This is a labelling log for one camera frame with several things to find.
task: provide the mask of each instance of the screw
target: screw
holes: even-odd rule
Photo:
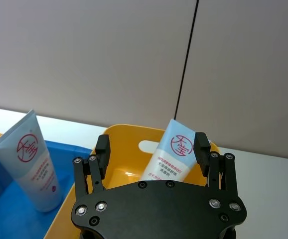
[[[166,182],[166,186],[169,187],[169,188],[172,188],[175,186],[174,182],[173,181],[167,181]]]
[[[99,222],[100,218],[97,216],[91,217],[91,219],[89,220],[91,226],[96,226],[97,224],[99,224]]]
[[[74,159],[74,162],[75,163],[79,163],[79,162],[81,162],[82,160],[81,160],[81,158],[76,158],[76,159]]]
[[[220,202],[217,199],[211,199],[209,200],[209,205],[212,208],[220,208]]]
[[[222,222],[228,222],[228,220],[229,220],[229,217],[226,215],[226,214],[221,214],[221,215],[219,215],[219,219],[222,221]]]
[[[96,207],[95,207],[95,210],[98,211],[98,212],[102,212],[106,209],[108,205],[105,203],[105,202],[99,202]]]
[[[241,207],[237,203],[230,203],[229,207],[231,210],[238,212],[241,210]]]
[[[212,156],[213,158],[217,158],[217,157],[218,157],[218,154],[215,153],[215,152],[212,152],[212,153],[210,153],[210,156]]]
[[[78,209],[75,211],[75,214],[78,216],[82,216],[86,213],[87,210],[88,210],[87,207],[79,206]]]
[[[146,188],[147,187],[147,183],[144,181],[139,182],[139,188]]]
[[[233,159],[233,158],[234,158],[234,155],[232,155],[231,153],[227,153],[227,154],[225,155],[225,157],[226,157],[227,159]]]

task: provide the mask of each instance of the red logo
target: red logo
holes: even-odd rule
[[[38,152],[38,139],[33,134],[26,134],[20,139],[16,151],[20,161],[31,161]]]
[[[189,155],[193,151],[192,142],[182,135],[176,135],[176,137],[173,137],[170,141],[170,146],[174,153],[179,156]]]

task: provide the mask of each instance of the blue bin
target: blue bin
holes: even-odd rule
[[[88,157],[91,150],[78,146],[46,142],[63,192],[63,199],[74,183],[72,160]],[[28,197],[0,164],[0,239],[41,239],[60,209],[38,212]]]

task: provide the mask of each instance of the white tube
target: white tube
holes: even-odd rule
[[[193,150],[195,131],[171,120],[141,180],[182,182],[197,163]]]
[[[0,163],[38,211],[60,204],[58,179],[33,110],[0,137]]]

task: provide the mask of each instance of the white table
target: white table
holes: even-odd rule
[[[0,133],[25,114],[0,110]],[[38,117],[45,140],[93,148],[106,129],[66,120]],[[236,156],[238,194],[247,208],[236,227],[241,239],[288,239],[288,159],[220,148]]]

